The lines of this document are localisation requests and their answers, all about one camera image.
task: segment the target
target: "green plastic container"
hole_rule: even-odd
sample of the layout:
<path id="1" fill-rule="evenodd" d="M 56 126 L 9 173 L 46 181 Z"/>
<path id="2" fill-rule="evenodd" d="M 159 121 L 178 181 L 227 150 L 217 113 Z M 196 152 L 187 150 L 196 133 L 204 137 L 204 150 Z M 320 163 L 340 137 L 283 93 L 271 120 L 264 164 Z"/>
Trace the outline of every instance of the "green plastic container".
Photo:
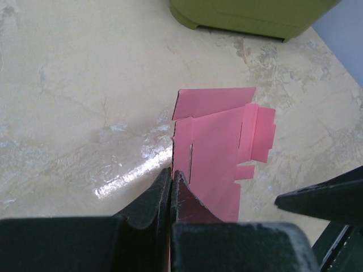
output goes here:
<path id="1" fill-rule="evenodd" d="M 288 41 L 340 0 L 171 0 L 179 23 L 253 33 Z"/>

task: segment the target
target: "floor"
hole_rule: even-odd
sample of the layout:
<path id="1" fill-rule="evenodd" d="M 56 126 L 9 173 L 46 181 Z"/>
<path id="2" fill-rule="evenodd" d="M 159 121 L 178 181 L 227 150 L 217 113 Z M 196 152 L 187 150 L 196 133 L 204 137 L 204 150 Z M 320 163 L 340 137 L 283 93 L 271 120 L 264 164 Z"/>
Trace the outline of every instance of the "floor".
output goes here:
<path id="1" fill-rule="evenodd" d="M 0 217 L 111 215 L 170 165 L 181 88 L 255 86 L 277 110 L 241 221 L 324 221 L 276 196 L 363 164 L 363 93 L 312 30 L 282 44 L 190 30 L 168 0 L 0 0 Z"/>

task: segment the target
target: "cut paper piece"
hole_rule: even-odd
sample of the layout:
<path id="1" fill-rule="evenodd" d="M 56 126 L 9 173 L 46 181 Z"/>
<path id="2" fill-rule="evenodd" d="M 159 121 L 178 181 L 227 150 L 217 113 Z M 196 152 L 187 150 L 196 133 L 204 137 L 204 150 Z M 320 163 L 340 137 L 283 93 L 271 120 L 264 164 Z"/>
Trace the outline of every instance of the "cut paper piece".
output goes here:
<path id="1" fill-rule="evenodd" d="M 272 148 L 275 110 L 250 104 L 254 92 L 180 90 L 176 102 L 173 173 L 183 171 L 193 194 L 225 222 L 238 220 L 240 185 L 234 181 L 254 176 L 253 165 L 237 165 L 267 161 Z"/>
<path id="2" fill-rule="evenodd" d="M 172 119 L 196 118 L 242 107 L 252 102 L 255 91 L 253 87 L 180 90 Z"/>
<path id="3" fill-rule="evenodd" d="M 238 149 L 238 163 L 245 163 L 251 160 L 258 108 L 259 106 L 257 104 L 247 104 L 244 106 L 243 125 Z"/>
<path id="4" fill-rule="evenodd" d="M 259 107 L 251 159 L 266 163 L 268 151 L 272 148 L 276 125 L 273 123 L 276 111 Z"/>
<path id="5" fill-rule="evenodd" d="M 192 147 L 192 124 L 193 118 L 185 118 L 175 123 L 173 169 L 182 169 L 188 182 L 191 172 L 191 147 Z"/>

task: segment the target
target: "pink paper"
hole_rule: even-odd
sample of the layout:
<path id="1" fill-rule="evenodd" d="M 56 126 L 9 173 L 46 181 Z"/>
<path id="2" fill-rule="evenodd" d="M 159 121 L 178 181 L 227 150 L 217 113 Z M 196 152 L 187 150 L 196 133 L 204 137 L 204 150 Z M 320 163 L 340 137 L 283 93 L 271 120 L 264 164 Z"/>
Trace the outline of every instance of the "pink paper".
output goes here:
<path id="1" fill-rule="evenodd" d="M 242 107 L 252 101 L 256 88 L 180 90 L 173 120 L 200 117 Z"/>
<path id="2" fill-rule="evenodd" d="M 173 172 L 183 171 L 190 189 L 221 220 L 238 220 L 240 186 L 251 179 L 251 159 L 266 162 L 276 125 L 275 110 L 249 104 L 254 88 L 180 90 Z"/>

